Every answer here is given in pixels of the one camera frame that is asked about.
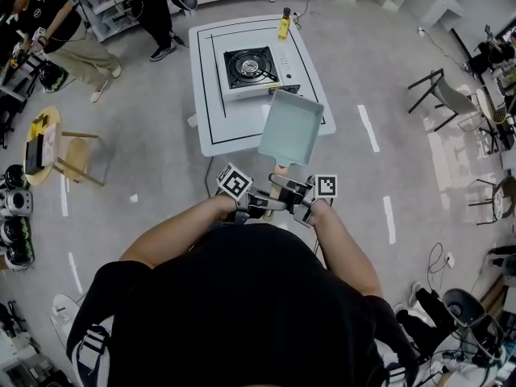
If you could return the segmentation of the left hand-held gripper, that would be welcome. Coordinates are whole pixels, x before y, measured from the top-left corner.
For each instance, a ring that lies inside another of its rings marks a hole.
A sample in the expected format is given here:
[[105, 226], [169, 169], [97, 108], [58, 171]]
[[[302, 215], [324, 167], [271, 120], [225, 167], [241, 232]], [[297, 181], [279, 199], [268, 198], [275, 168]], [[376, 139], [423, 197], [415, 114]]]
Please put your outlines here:
[[258, 219], [265, 210], [283, 211], [287, 204], [261, 193], [253, 186], [251, 177], [245, 175], [232, 163], [217, 176], [217, 195], [226, 194], [235, 201], [235, 210], [223, 221], [231, 224], [244, 224], [249, 219]]

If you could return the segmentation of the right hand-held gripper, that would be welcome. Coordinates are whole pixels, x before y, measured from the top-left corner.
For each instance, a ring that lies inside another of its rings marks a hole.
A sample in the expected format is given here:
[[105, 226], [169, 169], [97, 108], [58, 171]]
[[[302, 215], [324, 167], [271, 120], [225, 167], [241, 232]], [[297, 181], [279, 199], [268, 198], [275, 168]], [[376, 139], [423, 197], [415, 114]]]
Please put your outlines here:
[[281, 201], [287, 207], [293, 207], [293, 219], [306, 227], [318, 217], [322, 202], [331, 206], [338, 197], [336, 175], [316, 174], [305, 183], [278, 173], [271, 173], [268, 179], [281, 189]]

